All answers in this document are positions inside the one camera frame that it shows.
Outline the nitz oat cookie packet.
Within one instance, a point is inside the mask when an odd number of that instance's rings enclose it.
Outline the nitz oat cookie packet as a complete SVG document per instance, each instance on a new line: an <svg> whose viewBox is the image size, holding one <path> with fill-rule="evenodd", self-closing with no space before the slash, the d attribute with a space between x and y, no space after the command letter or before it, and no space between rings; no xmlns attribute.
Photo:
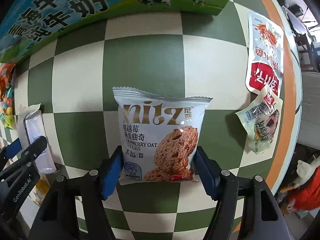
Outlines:
<svg viewBox="0 0 320 240"><path fill-rule="evenodd" d="M122 185L193 181L195 154L212 98L171 98L131 87L114 87L123 152Z"/></svg>

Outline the yellow snack bag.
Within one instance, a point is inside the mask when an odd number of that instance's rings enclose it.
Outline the yellow snack bag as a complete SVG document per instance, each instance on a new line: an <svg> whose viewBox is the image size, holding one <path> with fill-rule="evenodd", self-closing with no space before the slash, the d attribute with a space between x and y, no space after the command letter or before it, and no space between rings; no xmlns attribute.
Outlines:
<svg viewBox="0 0 320 240"><path fill-rule="evenodd" d="M50 189L49 181L45 174L40 174L40 179L31 190L29 194L29 198L36 203L38 206L42 205L44 198L46 197L48 191Z"/></svg>

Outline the colourful candy ball bag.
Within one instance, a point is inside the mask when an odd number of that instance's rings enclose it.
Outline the colourful candy ball bag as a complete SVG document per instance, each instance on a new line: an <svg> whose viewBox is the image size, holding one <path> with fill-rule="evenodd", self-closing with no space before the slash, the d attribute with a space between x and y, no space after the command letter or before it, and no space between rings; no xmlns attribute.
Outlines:
<svg viewBox="0 0 320 240"><path fill-rule="evenodd" d="M14 129L14 89L11 82L15 66L16 64L14 63L4 63L1 65L1 122L4 128L7 129Z"/></svg>

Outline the green checkered table mat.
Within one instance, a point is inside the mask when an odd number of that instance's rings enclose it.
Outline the green checkered table mat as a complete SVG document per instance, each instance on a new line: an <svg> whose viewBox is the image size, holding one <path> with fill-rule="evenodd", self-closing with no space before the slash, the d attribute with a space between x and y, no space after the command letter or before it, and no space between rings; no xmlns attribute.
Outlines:
<svg viewBox="0 0 320 240"><path fill-rule="evenodd" d="M1 0L5 6L9 0ZM283 106L269 122L274 140L263 154L248 145L237 111L255 95L246 87L249 13L284 33ZM118 119L114 87L136 88L182 101L211 98L198 142L221 168L241 177L261 175L276 191L296 143L299 114L297 51L277 0L14 0L1 22L1 63L16 64L13 106L40 105L57 174L83 176L124 145L130 167L153 161L155 131L189 127L193 105L168 106L129 95Z"/></svg>

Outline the small pale tofu packet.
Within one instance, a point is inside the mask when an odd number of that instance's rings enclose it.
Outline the small pale tofu packet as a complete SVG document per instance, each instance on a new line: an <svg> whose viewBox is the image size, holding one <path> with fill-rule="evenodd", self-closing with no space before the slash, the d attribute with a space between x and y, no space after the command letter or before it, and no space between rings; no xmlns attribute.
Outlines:
<svg viewBox="0 0 320 240"><path fill-rule="evenodd" d="M247 132L249 148L256 154L271 147L280 122L283 101L265 85L257 97L243 110L236 112Z"/></svg>

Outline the white goose plush toy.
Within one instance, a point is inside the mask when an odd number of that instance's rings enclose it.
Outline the white goose plush toy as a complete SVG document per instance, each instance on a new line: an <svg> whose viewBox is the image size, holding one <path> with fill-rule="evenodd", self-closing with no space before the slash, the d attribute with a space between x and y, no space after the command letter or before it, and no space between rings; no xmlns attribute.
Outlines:
<svg viewBox="0 0 320 240"><path fill-rule="evenodd" d="M304 185L313 176L315 170L319 167L319 159L320 157L317 157L316 159L313 159L311 163L306 163L302 160L298 160L296 169L298 177L294 179L290 185L287 185L286 187L280 189L279 192L285 193Z"/></svg>

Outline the grey fabric chair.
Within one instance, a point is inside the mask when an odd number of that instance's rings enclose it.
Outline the grey fabric chair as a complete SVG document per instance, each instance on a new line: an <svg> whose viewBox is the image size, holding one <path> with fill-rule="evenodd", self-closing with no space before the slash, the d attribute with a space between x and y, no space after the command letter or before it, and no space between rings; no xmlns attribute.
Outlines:
<svg viewBox="0 0 320 240"><path fill-rule="evenodd" d="M302 115L298 142L319 150L320 81L317 72L302 72Z"/></svg>

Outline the white red chicken feet packet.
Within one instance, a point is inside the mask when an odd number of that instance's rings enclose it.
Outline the white red chicken feet packet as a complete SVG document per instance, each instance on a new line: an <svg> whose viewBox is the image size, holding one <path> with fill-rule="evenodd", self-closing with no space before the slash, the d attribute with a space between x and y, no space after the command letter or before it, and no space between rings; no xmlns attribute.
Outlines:
<svg viewBox="0 0 320 240"><path fill-rule="evenodd" d="M280 96L284 76L284 32L256 12L248 14L249 51L245 84L259 94L268 85Z"/></svg>

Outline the cardboard milk box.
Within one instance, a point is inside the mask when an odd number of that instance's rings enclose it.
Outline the cardboard milk box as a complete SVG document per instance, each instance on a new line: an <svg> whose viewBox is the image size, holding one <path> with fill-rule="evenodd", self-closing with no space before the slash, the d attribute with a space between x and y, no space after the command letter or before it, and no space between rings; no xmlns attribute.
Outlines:
<svg viewBox="0 0 320 240"><path fill-rule="evenodd" d="M16 63L59 36L105 18L152 11L218 15L229 0L1 0L1 62Z"/></svg>

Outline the dark wooden chair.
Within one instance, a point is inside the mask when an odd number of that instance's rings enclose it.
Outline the dark wooden chair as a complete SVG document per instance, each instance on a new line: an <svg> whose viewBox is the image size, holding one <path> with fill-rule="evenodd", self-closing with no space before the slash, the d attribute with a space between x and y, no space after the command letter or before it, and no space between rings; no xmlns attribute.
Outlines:
<svg viewBox="0 0 320 240"><path fill-rule="evenodd" d="M319 42L307 34L296 35L295 42L301 70L319 73Z"/></svg>

